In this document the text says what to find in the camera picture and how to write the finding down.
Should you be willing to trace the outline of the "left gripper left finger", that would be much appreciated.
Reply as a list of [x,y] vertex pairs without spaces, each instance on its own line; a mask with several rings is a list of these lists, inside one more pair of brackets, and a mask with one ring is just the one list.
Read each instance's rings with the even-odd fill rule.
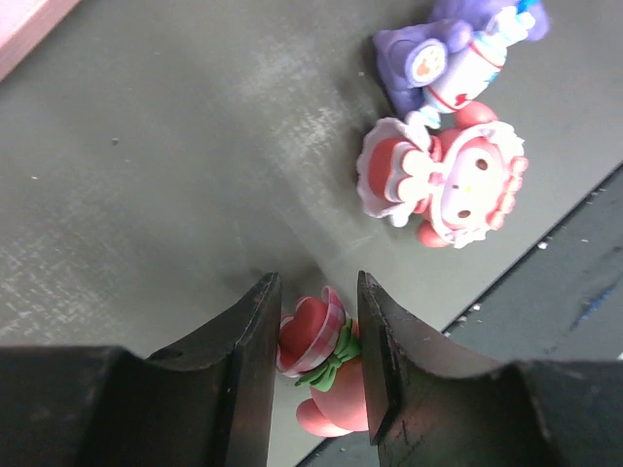
[[281,314],[278,274],[140,358],[114,345],[1,350],[5,466],[263,466]]

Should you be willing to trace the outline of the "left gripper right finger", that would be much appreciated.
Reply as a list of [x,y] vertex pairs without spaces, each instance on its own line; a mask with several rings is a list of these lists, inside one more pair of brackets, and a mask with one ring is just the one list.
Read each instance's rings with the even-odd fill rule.
[[372,445],[384,466],[618,466],[619,361],[501,363],[357,280]]

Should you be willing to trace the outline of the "pink doll green bow toy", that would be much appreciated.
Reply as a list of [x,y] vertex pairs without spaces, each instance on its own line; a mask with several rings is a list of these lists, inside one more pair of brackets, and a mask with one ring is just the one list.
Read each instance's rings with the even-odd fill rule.
[[369,430],[358,321],[333,287],[299,298],[282,317],[275,364],[310,390],[296,410],[304,430],[323,438]]

